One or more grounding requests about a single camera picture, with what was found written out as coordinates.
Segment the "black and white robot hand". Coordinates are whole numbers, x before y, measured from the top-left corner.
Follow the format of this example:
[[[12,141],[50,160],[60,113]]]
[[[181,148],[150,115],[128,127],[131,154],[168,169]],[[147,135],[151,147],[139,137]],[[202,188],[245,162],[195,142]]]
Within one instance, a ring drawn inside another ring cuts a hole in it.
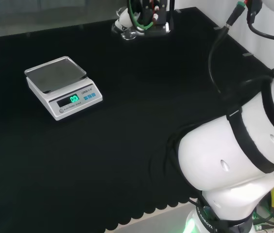
[[[174,10],[174,1],[168,0],[128,0],[126,6],[117,10],[118,19],[113,23],[112,30],[124,33],[129,29],[139,34],[159,30],[167,33],[172,16],[167,7]]]

